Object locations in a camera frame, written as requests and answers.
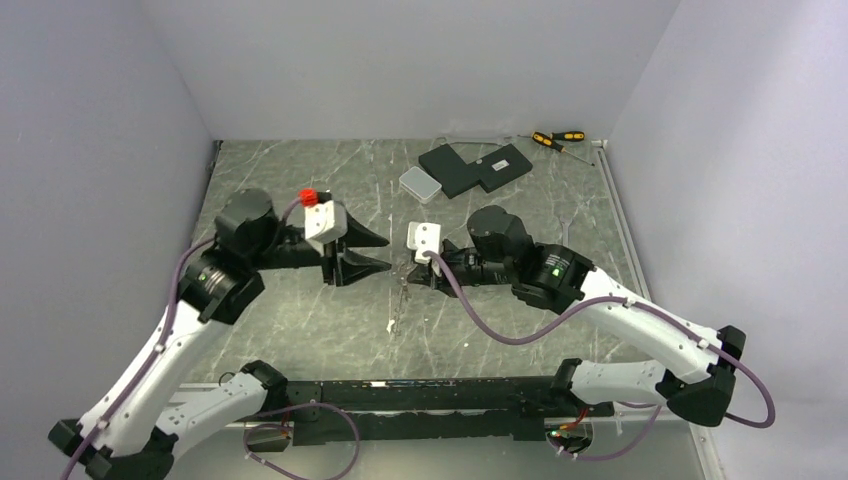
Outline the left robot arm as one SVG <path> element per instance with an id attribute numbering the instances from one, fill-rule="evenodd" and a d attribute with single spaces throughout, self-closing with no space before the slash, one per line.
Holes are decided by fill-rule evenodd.
<path id="1" fill-rule="evenodd" d="M 179 259 L 162 319 L 110 390 L 77 419 L 57 422 L 49 441 L 93 479 L 162 479 L 189 449 L 227 424 L 272 420 L 305 409 L 306 397 L 255 360 L 219 387 L 180 406 L 170 400 L 200 357 L 264 291 L 265 270 L 318 267 L 330 286 L 387 271 L 363 255 L 387 240 L 355 220 L 328 192 L 305 189 L 292 201 L 293 226 L 261 189 L 232 194 L 212 237 Z"/>

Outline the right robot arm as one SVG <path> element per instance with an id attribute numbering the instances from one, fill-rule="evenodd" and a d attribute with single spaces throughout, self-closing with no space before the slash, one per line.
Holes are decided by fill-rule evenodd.
<path id="1" fill-rule="evenodd" d="M 564 360 L 551 386 L 557 411 L 574 415 L 606 402 L 667 407 L 697 425 L 729 418 L 735 373 L 746 343 L 740 329 L 715 330 L 671 314 L 614 280 L 587 257 L 559 244 L 535 241 L 522 220 L 499 206 L 476 210 L 467 221 L 471 246 L 459 248 L 436 223 L 412 222 L 406 246 L 415 267 L 411 284 L 460 300 L 472 320 L 507 345 L 534 342 L 570 319 L 589 322 L 648 355 L 648 360 L 602 364 Z M 507 285 L 528 306 L 551 311 L 552 326 L 508 338 L 486 325 L 464 290 Z"/>

